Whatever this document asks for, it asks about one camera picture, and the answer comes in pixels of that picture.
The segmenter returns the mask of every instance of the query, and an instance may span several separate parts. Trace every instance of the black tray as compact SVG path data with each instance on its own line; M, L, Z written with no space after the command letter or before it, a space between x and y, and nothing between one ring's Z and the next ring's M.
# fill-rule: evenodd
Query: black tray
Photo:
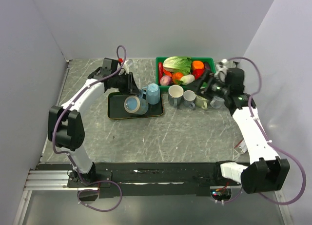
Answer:
M124 102L129 95L123 95L119 92L113 92L108 95L107 116L112 120L117 119L134 119L156 117L164 113L162 104L162 95L160 95L160 102L157 104L148 104L148 110L145 114L130 114L124 108Z

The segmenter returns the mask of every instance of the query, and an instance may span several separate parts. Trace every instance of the onion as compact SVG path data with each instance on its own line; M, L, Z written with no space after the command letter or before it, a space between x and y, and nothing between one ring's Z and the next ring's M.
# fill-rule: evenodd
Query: onion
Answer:
M169 86L171 84L171 77L169 75L164 75L160 79L160 85L161 86Z

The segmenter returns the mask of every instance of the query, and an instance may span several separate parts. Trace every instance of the red chili pepper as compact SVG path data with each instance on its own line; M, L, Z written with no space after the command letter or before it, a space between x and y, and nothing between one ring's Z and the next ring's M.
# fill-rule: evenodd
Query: red chili pepper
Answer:
M160 79L162 78L162 73L163 73L163 66L162 63L158 63L158 84L160 84Z
M194 75L195 79L197 80L203 73L204 73L204 70L196 69L196 70L193 70L192 75Z
M163 69L163 71L164 71L165 75L169 75L172 78L173 75L171 72L169 72L168 70L165 70L165 69Z

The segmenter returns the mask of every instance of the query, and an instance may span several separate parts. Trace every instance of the table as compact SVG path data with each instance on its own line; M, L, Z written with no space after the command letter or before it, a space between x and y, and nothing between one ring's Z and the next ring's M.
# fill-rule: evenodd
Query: table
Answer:
M76 59L69 62L59 104L68 101L85 83L87 76L102 66L103 59ZM155 82L155 60L133 60L130 66L136 84L142 88ZM164 114L160 117L117 120L107 117L109 89L82 117L85 149L94 162L217 162L237 161L233 147L242 139L241 132L226 107L215 110L168 104L163 93ZM248 154L240 156L248 162ZM41 158L44 163L67 162L56 155L47 141Z

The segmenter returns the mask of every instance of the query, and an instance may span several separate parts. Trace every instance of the lettuce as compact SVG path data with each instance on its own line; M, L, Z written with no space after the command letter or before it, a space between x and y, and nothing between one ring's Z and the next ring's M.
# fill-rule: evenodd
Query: lettuce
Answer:
M191 71L192 60L190 57L170 57L167 58L163 67L173 73L182 72L184 75L188 75Z

